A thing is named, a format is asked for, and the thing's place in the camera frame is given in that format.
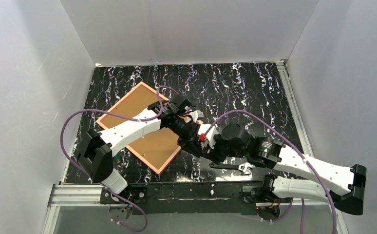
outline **black tabletop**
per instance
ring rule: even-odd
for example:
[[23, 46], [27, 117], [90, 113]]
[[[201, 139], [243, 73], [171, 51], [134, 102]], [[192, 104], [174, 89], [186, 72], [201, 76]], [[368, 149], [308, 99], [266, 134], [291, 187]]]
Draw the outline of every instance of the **black tabletop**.
[[[108, 110], [141, 81], [153, 89], [167, 85], [182, 93], [205, 114], [202, 120], [204, 123], [212, 123], [229, 110], [249, 111], [302, 149], [274, 63], [97, 67], [84, 108]], [[168, 91], [165, 96], [171, 98]], [[98, 113], [83, 114], [75, 145], [81, 140], [81, 133], [88, 129], [102, 130], [95, 122], [100, 116]], [[245, 115], [228, 116], [218, 126], [222, 129], [229, 123], [244, 125], [254, 136], [278, 138], [262, 124]], [[287, 172], [275, 172], [266, 168], [255, 168], [252, 175], [248, 176], [235, 170], [211, 169], [208, 159], [196, 158], [186, 152], [179, 153], [167, 169], [157, 175], [127, 149], [123, 149], [120, 154], [123, 163], [118, 166], [118, 170], [130, 183], [261, 180], [265, 174], [293, 176]], [[242, 158], [228, 157], [225, 163], [243, 162], [245, 160]], [[65, 183], [90, 181], [86, 175], [70, 165]]]

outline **gray wall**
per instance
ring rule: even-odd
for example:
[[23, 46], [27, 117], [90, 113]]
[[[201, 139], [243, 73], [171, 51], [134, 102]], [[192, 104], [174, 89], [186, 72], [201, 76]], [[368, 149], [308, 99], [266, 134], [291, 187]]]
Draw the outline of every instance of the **gray wall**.
[[368, 169], [350, 233], [377, 233], [377, 0], [321, 0], [287, 64], [315, 155]]
[[0, 1], [0, 234], [40, 233], [93, 67], [58, 0]]
[[288, 58], [319, 0], [61, 0], [94, 63]]

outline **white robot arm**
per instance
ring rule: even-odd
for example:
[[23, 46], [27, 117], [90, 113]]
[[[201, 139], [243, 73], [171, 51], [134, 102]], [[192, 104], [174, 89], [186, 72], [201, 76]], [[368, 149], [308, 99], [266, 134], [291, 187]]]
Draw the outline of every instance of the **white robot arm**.
[[[190, 111], [191, 103], [177, 96], [168, 102], [161, 116], [150, 121], [126, 121], [99, 133], [89, 130], [78, 145], [75, 155], [77, 162], [87, 171], [93, 182], [102, 183], [119, 194], [129, 184], [113, 168], [112, 158], [125, 146], [144, 135], [170, 128], [179, 136], [178, 145], [182, 150], [197, 157], [205, 157], [220, 165], [227, 156], [243, 157], [248, 165], [267, 167], [278, 171], [287, 171], [305, 179], [288, 179], [267, 175], [263, 186], [244, 193], [250, 202], [260, 202], [262, 197], [272, 198], [307, 198], [328, 202], [324, 189], [306, 164], [309, 161], [323, 179], [337, 209], [360, 215], [363, 213], [363, 196], [366, 180], [366, 168], [355, 165], [352, 168], [333, 165], [307, 156], [302, 160], [298, 154], [282, 142], [266, 137], [253, 137], [238, 124], [226, 126], [221, 133], [210, 124], [198, 124], [198, 111]], [[159, 102], [150, 105], [135, 119], [154, 117], [159, 113]], [[189, 116], [185, 121], [182, 116]]]

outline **wooden board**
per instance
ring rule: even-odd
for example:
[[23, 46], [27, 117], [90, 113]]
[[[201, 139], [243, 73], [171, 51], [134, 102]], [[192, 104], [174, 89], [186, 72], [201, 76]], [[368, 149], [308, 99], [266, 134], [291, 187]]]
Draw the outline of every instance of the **wooden board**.
[[[160, 97], [163, 100], [168, 100], [163, 95], [160, 95]], [[134, 117], [156, 101], [158, 101], [156, 91], [147, 84], [140, 82], [108, 111]], [[104, 114], [96, 122], [103, 129], [109, 129], [125, 121], [125, 119]], [[163, 128], [134, 141], [127, 146], [127, 149], [157, 174], [161, 174], [180, 152], [177, 140], [178, 136], [175, 133], [168, 128]]]

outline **wire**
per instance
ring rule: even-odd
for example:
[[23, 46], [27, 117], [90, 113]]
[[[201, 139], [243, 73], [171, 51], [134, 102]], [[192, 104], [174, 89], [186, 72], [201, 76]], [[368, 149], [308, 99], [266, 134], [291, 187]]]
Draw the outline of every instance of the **wire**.
[[[134, 198], [134, 194], [131, 196], [131, 198], [130, 198], [130, 200], [129, 201], [132, 201], [132, 199]], [[126, 207], [124, 207], [124, 211], [126, 211], [126, 209], [128, 208], [130, 206], [130, 204], [128, 203], [127, 205], [126, 205]]]
[[[150, 121], [150, 120], [153, 120], [153, 119], [156, 119], [158, 118], [162, 112], [163, 112], [163, 102], [161, 100], [161, 97], [160, 97], [160, 89], [169, 89], [175, 93], [178, 94], [177, 91], [175, 91], [174, 89], [168, 87], [168, 86], [160, 86], [158, 87], [157, 89], [157, 99], [160, 103], [160, 111], [158, 112], [158, 114], [154, 117], [150, 117], [150, 118], [145, 118], [145, 119], [136, 119], [136, 118], [131, 118], [131, 117], [127, 117], [127, 116], [123, 116], [123, 115], [118, 115], [118, 114], [114, 114], [114, 113], [111, 113], [111, 112], [108, 112], [108, 111], [102, 111], [102, 110], [99, 110], [99, 109], [84, 109], [84, 110], [80, 110], [80, 111], [77, 111], [75, 113], [73, 113], [72, 115], [70, 115], [67, 120], [65, 121], [64, 125], [62, 126], [62, 129], [61, 129], [61, 135], [59, 137], [59, 143], [61, 145], [61, 149], [62, 149], [62, 152], [64, 153], [65, 157], [67, 157], [67, 159], [78, 169], [80, 170], [81, 172], [85, 173], [86, 175], [90, 176], [77, 162], [75, 162], [75, 160], [73, 160], [67, 153], [67, 151], [65, 150], [65, 147], [64, 147], [64, 132], [65, 132], [65, 128], [67, 127], [69, 121], [75, 117], [76, 115], [78, 114], [81, 114], [81, 113], [85, 113], [85, 112], [98, 112], [98, 113], [103, 113], [103, 114], [107, 114], [107, 115], [111, 115], [111, 116], [115, 116], [115, 117], [119, 117], [119, 118], [123, 118], [123, 119], [127, 119], [127, 120], [131, 120], [131, 121]], [[144, 219], [146, 221], [144, 227], [142, 229], [136, 229], [134, 227], [131, 227], [130, 225], [126, 224], [126, 223], [123, 223], [121, 221], [118, 221], [118, 224], [121, 224], [123, 226], [125, 226], [126, 228], [134, 231], [134, 232], [142, 232], [148, 225], [148, 217], [147, 217], [147, 214], [143, 211], [143, 209], [141, 209], [139, 206], [135, 205], [134, 203], [132, 203], [131, 201], [128, 201], [127, 199], [121, 197], [120, 195], [114, 193], [110, 188], [107, 189], [108, 192], [110, 192], [111, 194], [113, 194], [115, 197], [117, 197], [118, 199], [124, 201], [124, 202], [127, 202], [128, 204], [132, 205], [133, 207], [135, 207], [136, 209], [138, 209], [144, 216]]]
[[284, 212], [284, 214], [281, 217], [279, 217], [278, 219], [273, 220], [272, 222], [279, 222], [280, 220], [285, 218], [286, 215], [289, 213], [290, 208], [292, 208], [292, 203], [293, 203], [293, 197], [290, 199], [289, 206], [287, 207], [287, 210]]
[[264, 207], [266, 207], [266, 208], [272, 208], [272, 206], [273, 206], [273, 204], [275, 204], [275, 199], [273, 199], [273, 202], [272, 202], [272, 204], [270, 204], [270, 205], [268, 205], [268, 206], [264, 206]]
[[279, 198], [277, 206], [275, 206], [275, 207], [279, 207], [279, 206], [280, 206], [280, 198]]
[[303, 234], [303, 223], [304, 223], [304, 199], [302, 198], [301, 234]]
[[[250, 113], [250, 112], [247, 112], [247, 111], [244, 111], [244, 110], [232, 110], [232, 111], [228, 111], [224, 114], [222, 114], [221, 116], [219, 116], [211, 125], [210, 127], [207, 129], [207, 131], [205, 132], [205, 135], [207, 136], [207, 133], [211, 130], [211, 128], [216, 125], [216, 123], [221, 120], [223, 117], [227, 116], [227, 115], [230, 115], [230, 114], [233, 114], [233, 113], [242, 113], [242, 114], [245, 114], [245, 115], [248, 115], [250, 117], [253, 117], [255, 118], [257, 121], [259, 121], [260, 123], [262, 123], [266, 128], [270, 129], [272, 132], [274, 132], [276, 135], [278, 135], [287, 145], [289, 145], [294, 151], [296, 151], [296, 153], [301, 157], [302, 160], [305, 159], [305, 156], [303, 156], [303, 154], [299, 151], [299, 149], [294, 145], [292, 144], [287, 138], [285, 138], [284, 136], [282, 136], [279, 132], [277, 132], [274, 128], [272, 128], [270, 125], [268, 125], [266, 122], [264, 122], [263, 120], [261, 120], [260, 118], [258, 118], [257, 116], [255, 116], [254, 114]], [[332, 197], [330, 196], [329, 194], [329, 191], [328, 191], [328, 188], [326, 186], [326, 184], [324, 183], [323, 179], [320, 177], [320, 175], [318, 174], [318, 172], [315, 170], [315, 168], [312, 166], [312, 164], [309, 162], [309, 161], [306, 161], [306, 164], [307, 166], [313, 171], [313, 174], [315, 174], [316, 178], [319, 180], [319, 183], [321, 184], [323, 190], [326, 192], [326, 196], [328, 197], [328, 200], [329, 200], [329, 204], [331, 206], [331, 211], [332, 211], [332, 222], [333, 222], [333, 228], [332, 228], [332, 234], [336, 234], [336, 210], [335, 210], [335, 206], [333, 204], [333, 200], [332, 200]]]

